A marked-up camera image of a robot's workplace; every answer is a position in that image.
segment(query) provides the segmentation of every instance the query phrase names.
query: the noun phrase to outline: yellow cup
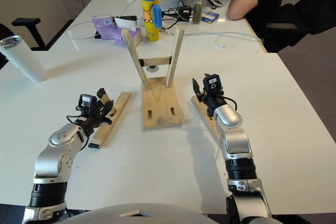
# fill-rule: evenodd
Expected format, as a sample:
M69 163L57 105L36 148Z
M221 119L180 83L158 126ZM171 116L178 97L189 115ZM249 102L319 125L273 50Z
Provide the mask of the yellow cup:
M162 26L159 0L141 0L141 3L147 37L149 41L157 41L160 37L159 29Z

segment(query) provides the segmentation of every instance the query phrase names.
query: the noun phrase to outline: small box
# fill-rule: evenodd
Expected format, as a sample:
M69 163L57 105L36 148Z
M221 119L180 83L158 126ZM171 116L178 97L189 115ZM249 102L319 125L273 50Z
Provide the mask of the small box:
M121 30L122 30L122 28L116 28L113 31L113 39L114 39L114 42L117 43L117 44L126 45L125 42L124 42L124 39L122 38ZM133 39L134 45L137 46L137 44L139 44L141 39L142 39L141 29L136 28L135 31L130 31L130 34L131 34L131 37Z
M214 21L218 20L219 14L218 13L213 13L213 12L208 12L206 14L202 15L202 21L207 22L209 24L213 23Z

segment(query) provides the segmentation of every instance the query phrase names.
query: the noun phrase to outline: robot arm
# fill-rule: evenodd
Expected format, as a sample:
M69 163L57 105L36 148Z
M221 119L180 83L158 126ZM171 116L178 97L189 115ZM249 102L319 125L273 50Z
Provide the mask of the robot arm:
M207 114L216 122L221 135L221 149L228 174L227 185L232 195L226 198L229 223L252 223L259 218L272 218L261 179L257 177L253 154L241 115L225 101L217 74L205 75L200 92L193 79L193 88L200 102L207 105Z
M113 101L86 94L80 96L76 110L81 111L80 117L51 135L36 160L34 186L22 223L59 220L66 209L65 193L76 154L86 146L95 128L112 123L106 115L115 112Z

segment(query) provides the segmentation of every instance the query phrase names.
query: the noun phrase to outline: gray floor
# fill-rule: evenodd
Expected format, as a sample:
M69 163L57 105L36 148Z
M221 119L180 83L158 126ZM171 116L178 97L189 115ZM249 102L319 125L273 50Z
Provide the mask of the gray floor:
M295 4L298 0L283 0ZM279 56L336 141L336 28L306 36ZM21 223L24 207L0 205L0 223ZM336 214L301 215L312 224L335 224ZM223 215L212 215L225 223Z

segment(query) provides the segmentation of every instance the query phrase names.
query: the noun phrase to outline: white table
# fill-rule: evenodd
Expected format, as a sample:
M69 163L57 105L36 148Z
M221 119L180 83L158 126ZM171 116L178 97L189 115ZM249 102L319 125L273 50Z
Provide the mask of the white table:
M110 14L112 16L119 16L125 7L133 0L92 0L86 8L80 13L80 15L72 23L72 26L81 22L87 22L92 19L95 14ZM162 10L168 10L170 7L177 7L179 0L160 0L160 6ZM185 26L185 33L192 33L198 30L210 30L210 31L233 31L244 33L248 35L254 35L249 27L249 24L245 19L231 21L226 18L227 7L230 0L220 0L224 7L214 10L219 13L219 19L208 24L201 22L198 25L182 22ZM142 34L145 37L145 29L143 27L142 8L141 2L134 2L124 13L124 15L137 15L138 25L142 26ZM91 24L82 24L74 27L70 30L71 37L85 38L94 35L96 29ZM225 48L221 48L215 45L214 35L202 35L186 37L182 44L181 52L265 52L264 47L260 42L247 41L237 37L248 38L242 35L235 35L235 37L221 37L218 43L224 44ZM160 40L156 42L149 42L146 38L143 38L142 42L137 46L137 50L140 53L146 53L147 51L166 51L171 49L173 38L169 35L160 34ZM77 50L77 51L116 51L126 52L125 47L122 45L116 45L113 40L101 40L101 39L85 39L85 40L71 40L66 34L60 36L56 43L50 50Z
M29 203L48 137L77 114L80 94L104 87L111 98L121 91L132 97L103 148L76 156L68 207L160 202L225 213L223 157L215 162L218 147L190 101L192 77L202 82L206 72L219 74L238 103L272 213L335 212L336 145L276 54L180 54L174 85L183 126L144 132L141 81L128 53L35 53L47 80L33 84L10 63L0 71L1 203Z

